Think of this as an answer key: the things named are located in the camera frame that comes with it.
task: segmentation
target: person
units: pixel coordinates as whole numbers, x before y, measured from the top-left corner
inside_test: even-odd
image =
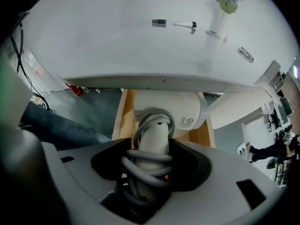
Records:
[[[274,158],[291,158],[300,152],[300,134],[291,134],[291,136],[284,142],[278,142],[263,149],[256,149],[251,144],[247,143],[247,150],[250,153],[252,162],[266,159],[269,157]]]

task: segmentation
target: white radiator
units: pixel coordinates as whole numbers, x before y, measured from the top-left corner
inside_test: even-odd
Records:
[[[269,102],[271,96],[263,87],[252,92],[225,93],[209,106],[213,129],[235,122]]]

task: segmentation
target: gray cable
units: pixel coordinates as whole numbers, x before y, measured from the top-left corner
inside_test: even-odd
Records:
[[[157,118],[150,119],[146,121],[151,115],[161,114]],[[169,127],[168,138],[171,139],[175,134],[175,121],[172,114],[164,109],[152,109],[146,112],[139,123],[139,128],[134,136],[134,148],[135,150],[128,150],[127,155],[130,157],[130,160],[127,157],[122,157],[121,162],[123,166],[129,171],[127,174],[128,186],[130,193],[124,190],[125,198],[128,202],[131,202],[135,205],[143,207],[153,207],[155,203],[142,201],[140,199],[140,194],[137,188],[136,179],[144,182],[145,184],[156,187],[156,188],[168,188],[169,183],[163,180],[164,176],[169,174],[172,170],[171,166],[159,168],[159,169],[145,169],[142,170],[136,166],[135,159],[143,159],[148,161],[168,163],[173,161],[173,157],[169,155],[157,154],[146,151],[139,151],[138,143],[141,139],[142,133],[149,127],[158,124],[166,123]]]
[[[167,163],[173,161],[173,157],[164,154],[158,154],[154,152],[127,150],[127,155],[133,158],[146,159],[149,161]]]
[[[167,182],[164,182],[162,180],[159,180],[148,173],[144,172],[142,169],[140,169],[138,166],[133,164],[127,157],[121,158],[122,164],[126,167],[126,169],[133,174],[137,179],[143,181],[144,183],[156,187],[156,188],[166,188],[170,184]]]
[[[164,114],[168,118],[165,118],[164,116],[162,116],[161,118],[154,118],[154,119],[151,119],[149,121],[146,121],[147,118],[149,118],[151,115],[154,115],[154,114]],[[152,126],[156,123],[160,123],[160,122],[164,122],[164,123],[168,124],[168,127],[169,127],[169,136],[168,136],[168,138],[171,139],[174,136],[175,131],[176,131],[176,126],[175,126],[175,120],[174,120],[172,114],[169,111],[165,110],[165,109],[160,109],[160,108],[152,109],[152,110],[146,112],[142,116],[142,118],[139,122],[139,128],[138,128],[138,130],[135,133],[135,136],[133,138],[133,145],[136,149],[139,147],[138,143],[141,139],[142,132],[145,131],[148,127],[150,127],[150,126]]]
[[[144,169],[143,171],[153,177],[161,177],[161,176],[166,176],[172,171],[171,166],[163,167],[160,169]]]

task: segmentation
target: wooden panel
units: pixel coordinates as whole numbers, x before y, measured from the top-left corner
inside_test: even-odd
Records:
[[[207,121],[198,128],[189,131],[190,142],[199,143],[203,146],[210,147],[210,137],[207,127]]]
[[[124,106],[125,106],[125,101],[127,97],[127,92],[128,90],[122,90],[122,96],[120,99],[117,115],[116,115],[116,120],[114,122],[113,126],[113,132],[112,132],[112,140],[116,140],[120,138],[120,127],[121,127],[121,122],[123,118],[123,111],[124,111]]]
[[[34,102],[36,105],[38,105],[39,97],[35,97],[35,98],[33,99],[33,102]]]
[[[173,138],[175,138],[177,140],[182,140],[182,141],[190,141],[189,131],[177,129]]]
[[[138,122],[135,120],[133,115],[133,100],[135,98],[135,90],[127,90],[126,100],[124,103],[122,121],[120,124],[120,131],[118,138],[130,137],[133,141],[133,137],[138,128]]]
[[[207,130],[208,130],[208,136],[210,138],[210,147],[216,148],[214,129],[212,128],[212,123],[211,123],[209,113],[207,114],[206,125],[207,125]]]

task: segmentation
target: red object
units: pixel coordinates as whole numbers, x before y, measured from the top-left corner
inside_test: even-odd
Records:
[[[83,90],[82,88],[80,87],[76,87],[76,86],[73,86],[73,85],[68,85],[66,84],[77,96],[81,96],[82,93],[83,93]]]

